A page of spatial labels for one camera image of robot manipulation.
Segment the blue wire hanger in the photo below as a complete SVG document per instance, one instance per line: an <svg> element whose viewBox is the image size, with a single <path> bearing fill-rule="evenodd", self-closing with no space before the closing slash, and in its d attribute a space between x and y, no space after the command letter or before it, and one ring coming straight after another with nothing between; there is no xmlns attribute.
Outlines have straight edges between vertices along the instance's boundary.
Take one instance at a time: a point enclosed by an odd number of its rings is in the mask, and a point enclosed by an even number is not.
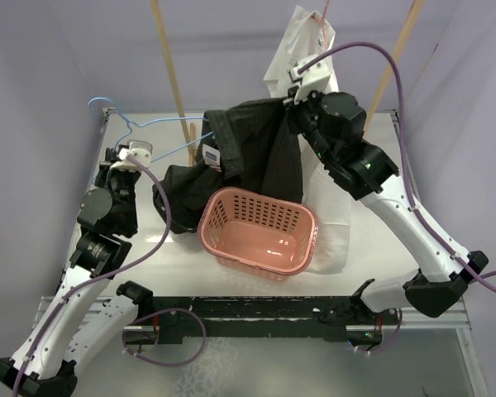
<svg viewBox="0 0 496 397"><path fill-rule="evenodd" d="M150 119L139 123L131 116L153 116L153 113L125 113L116 104L106 97L94 97L88 102L91 115L94 114L96 103L107 103L104 108L107 119L107 128L103 135L103 147L117 149L129 140L146 141L153 146L152 162L179 151L187 151L189 155L198 147L202 139L211 138L213 132L197 132L195 136L184 137L181 122L191 123L202 127L207 119L202 114L191 114L189 117L176 117L174 114L160 114L160 118Z"/></svg>

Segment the dark pinstriped shirt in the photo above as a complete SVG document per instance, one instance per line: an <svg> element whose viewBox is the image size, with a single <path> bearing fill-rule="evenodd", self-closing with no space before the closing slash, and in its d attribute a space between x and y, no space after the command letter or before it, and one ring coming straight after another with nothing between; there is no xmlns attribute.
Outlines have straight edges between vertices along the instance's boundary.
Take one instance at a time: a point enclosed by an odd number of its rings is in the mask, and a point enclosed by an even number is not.
<svg viewBox="0 0 496 397"><path fill-rule="evenodd" d="M202 135L195 164L170 165L160 182L163 190L152 189L159 215L172 217L172 233L196 232L207 201L225 187L302 202L301 150L282 99L207 110Z"/></svg>

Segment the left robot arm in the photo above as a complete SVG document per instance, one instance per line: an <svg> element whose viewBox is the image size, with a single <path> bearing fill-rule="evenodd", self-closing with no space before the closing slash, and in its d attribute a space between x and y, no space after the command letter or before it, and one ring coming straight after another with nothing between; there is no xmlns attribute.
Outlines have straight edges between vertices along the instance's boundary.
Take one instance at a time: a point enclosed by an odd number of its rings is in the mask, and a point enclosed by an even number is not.
<svg viewBox="0 0 496 397"><path fill-rule="evenodd" d="M126 270L138 230L136 182L153 146L129 140L108 147L77 217L80 237L55 297L27 340L0 358L0 382L15 396L70 396L89 362L128 323L150 321L150 290L128 282L95 318L84 318L114 276Z"/></svg>

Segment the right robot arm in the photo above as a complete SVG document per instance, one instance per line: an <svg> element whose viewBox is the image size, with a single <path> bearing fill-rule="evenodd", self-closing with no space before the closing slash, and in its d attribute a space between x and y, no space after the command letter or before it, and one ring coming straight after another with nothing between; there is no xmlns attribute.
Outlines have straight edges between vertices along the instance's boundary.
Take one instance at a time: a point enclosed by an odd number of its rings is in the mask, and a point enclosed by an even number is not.
<svg viewBox="0 0 496 397"><path fill-rule="evenodd" d="M290 88L284 106L290 131L307 141L334 183L382 220L418 265L406 275L366 281L354 294L352 317L371 323L386 309L406 307L440 317L458 302L488 257L450 237L417 201L391 158L364 139L365 110L355 97Z"/></svg>

